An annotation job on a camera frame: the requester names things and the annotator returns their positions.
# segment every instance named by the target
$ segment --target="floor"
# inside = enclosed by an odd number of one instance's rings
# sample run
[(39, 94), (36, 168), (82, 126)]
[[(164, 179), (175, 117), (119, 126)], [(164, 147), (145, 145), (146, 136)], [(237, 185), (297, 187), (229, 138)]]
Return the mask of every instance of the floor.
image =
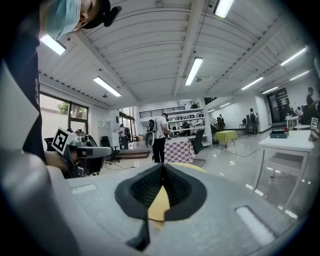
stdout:
[[(257, 168), (259, 165), (260, 155), (262, 153), (258, 143), (267, 138), (271, 130), (261, 133), (256, 137), (244, 135), (235, 140), (235, 146), (232, 141), (227, 144), (207, 146), (202, 150), (196, 159), (205, 159), (206, 162), (202, 167), (207, 173), (223, 176), (224, 178), (245, 186), (252, 190), (254, 185)], [(130, 146), (132, 149), (147, 149), (144, 141), (133, 142)], [(305, 216), (313, 205), (319, 184), (320, 184), (320, 142), (315, 145), (314, 152), (311, 153), (307, 163), (306, 172), (302, 183), (285, 215), (292, 223), (296, 219)], [(106, 172), (114, 172), (121, 168), (130, 169), (152, 163), (152, 156), (144, 159), (123, 159), (120, 163), (105, 165)], [(270, 175), (272, 170), (263, 166), (260, 181), (256, 193), (261, 196), (262, 200), (268, 201), (279, 211), (285, 205), (286, 200), (294, 188), (297, 177), (276, 170), (274, 178)]]

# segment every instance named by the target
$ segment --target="surgical mask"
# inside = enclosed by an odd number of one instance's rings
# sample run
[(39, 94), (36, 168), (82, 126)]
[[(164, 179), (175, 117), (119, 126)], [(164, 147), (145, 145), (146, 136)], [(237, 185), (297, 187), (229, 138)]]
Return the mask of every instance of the surgical mask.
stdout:
[(72, 32), (80, 20), (80, 10), (81, 0), (54, 0), (45, 19), (47, 34), (58, 40)]

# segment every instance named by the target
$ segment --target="ceiling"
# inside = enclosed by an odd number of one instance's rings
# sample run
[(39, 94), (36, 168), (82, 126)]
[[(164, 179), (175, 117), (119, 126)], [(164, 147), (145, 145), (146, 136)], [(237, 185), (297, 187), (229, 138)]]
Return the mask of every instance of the ceiling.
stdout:
[[(62, 37), (59, 56), (41, 43), (40, 81), (107, 109), (198, 97), (236, 97), (283, 85), (312, 69), (308, 52), (280, 63), (305, 46), (299, 24), (271, 0), (235, 0), (227, 17), (216, 0), (111, 0), (122, 12), (100, 25)], [(195, 57), (203, 64), (185, 86)], [(121, 97), (96, 84), (100, 76)], [(245, 85), (264, 79), (247, 90)]]

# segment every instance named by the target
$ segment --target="tree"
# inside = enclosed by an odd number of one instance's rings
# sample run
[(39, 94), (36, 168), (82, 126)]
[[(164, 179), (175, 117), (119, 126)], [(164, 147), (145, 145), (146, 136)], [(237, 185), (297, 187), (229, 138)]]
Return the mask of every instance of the tree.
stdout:
[(68, 115), (68, 107), (69, 107), (69, 104), (66, 102), (62, 102), (62, 104), (57, 104), (56, 108), (58, 109), (58, 114)]

